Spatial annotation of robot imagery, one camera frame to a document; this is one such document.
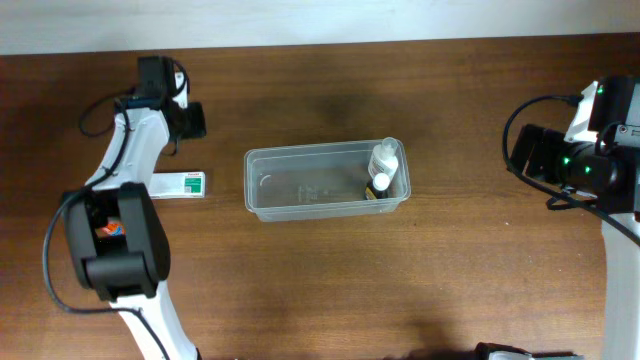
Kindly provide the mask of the dark bottle white cap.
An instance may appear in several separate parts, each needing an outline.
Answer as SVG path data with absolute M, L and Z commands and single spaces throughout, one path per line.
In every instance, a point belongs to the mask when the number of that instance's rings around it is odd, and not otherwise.
M 381 200 L 388 197 L 391 180 L 386 173 L 378 173 L 366 185 L 366 200 Z

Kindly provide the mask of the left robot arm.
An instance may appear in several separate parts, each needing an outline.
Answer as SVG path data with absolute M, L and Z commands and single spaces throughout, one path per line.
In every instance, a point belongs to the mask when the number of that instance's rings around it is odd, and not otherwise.
M 104 304 L 65 304 L 48 271 L 45 287 L 67 313 L 119 314 L 146 359 L 198 359 L 200 351 L 169 295 L 170 245 L 148 187 L 169 143 L 205 136 L 204 112 L 200 103 L 189 101 L 190 80 L 176 60 L 141 57 L 137 68 L 133 88 L 110 98 L 113 133 L 98 169 L 82 187 L 63 195 L 53 216 L 64 222 L 78 282 Z

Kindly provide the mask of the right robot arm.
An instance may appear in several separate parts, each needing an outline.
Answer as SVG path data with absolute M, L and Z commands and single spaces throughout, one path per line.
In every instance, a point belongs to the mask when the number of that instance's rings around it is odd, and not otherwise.
M 576 113 L 564 132 L 534 124 L 503 143 L 509 172 L 549 195 L 550 211 L 601 220 L 606 255 L 605 359 L 639 356 L 639 79 L 607 76 L 559 101 Z

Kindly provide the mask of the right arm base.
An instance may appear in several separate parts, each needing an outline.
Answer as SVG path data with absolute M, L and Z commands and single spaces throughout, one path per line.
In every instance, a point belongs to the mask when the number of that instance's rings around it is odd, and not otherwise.
M 585 360 L 584 355 L 572 352 L 533 353 L 527 350 L 496 343 L 478 343 L 474 349 L 477 360 Z

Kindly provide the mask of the white plastic bottle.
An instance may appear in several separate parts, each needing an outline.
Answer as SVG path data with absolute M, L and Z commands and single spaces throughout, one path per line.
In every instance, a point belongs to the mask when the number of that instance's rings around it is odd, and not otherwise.
M 398 169 L 399 161 L 396 155 L 399 143 L 395 138 L 387 137 L 378 145 L 375 145 L 368 164 L 368 173 L 371 178 L 384 173 L 390 179 Z

